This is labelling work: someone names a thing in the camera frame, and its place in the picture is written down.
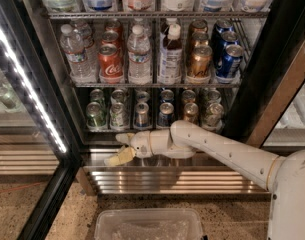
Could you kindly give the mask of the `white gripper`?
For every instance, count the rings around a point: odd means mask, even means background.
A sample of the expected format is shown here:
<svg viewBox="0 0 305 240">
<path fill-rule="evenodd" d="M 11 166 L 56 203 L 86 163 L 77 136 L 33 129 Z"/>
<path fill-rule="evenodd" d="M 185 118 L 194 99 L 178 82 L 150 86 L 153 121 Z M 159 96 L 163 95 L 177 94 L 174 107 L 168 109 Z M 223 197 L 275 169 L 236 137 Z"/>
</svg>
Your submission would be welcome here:
<svg viewBox="0 0 305 240">
<path fill-rule="evenodd" d="M 132 147 L 122 148 L 117 154 L 104 160 L 106 166 L 118 166 L 131 162 L 135 154 L 138 158 L 148 158 L 152 156 L 150 147 L 150 132 L 141 131 L 134 133 L 119 133 L 115 136 L 120 143 L 131 145 Z"/>
</svg>

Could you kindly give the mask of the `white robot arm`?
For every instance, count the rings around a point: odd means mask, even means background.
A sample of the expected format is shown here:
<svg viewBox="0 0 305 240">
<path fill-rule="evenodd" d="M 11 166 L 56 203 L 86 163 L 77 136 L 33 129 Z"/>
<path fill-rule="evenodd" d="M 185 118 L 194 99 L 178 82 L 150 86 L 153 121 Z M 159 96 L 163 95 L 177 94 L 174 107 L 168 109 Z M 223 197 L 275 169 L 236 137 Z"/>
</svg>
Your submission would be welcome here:
<svg viewBox="0 0 305 240">
<path fill-rule="evenodd" d="M 271 193 L 267 240 L 305 240 L 305 150 L 283 157 L 184 120 L 168 129 L 121 133 L 116 140 L 124 146 L 105 160 L 108 166 L 136 157 L 186 159 L 198 150 L 207 153 Z"/>
</svg>

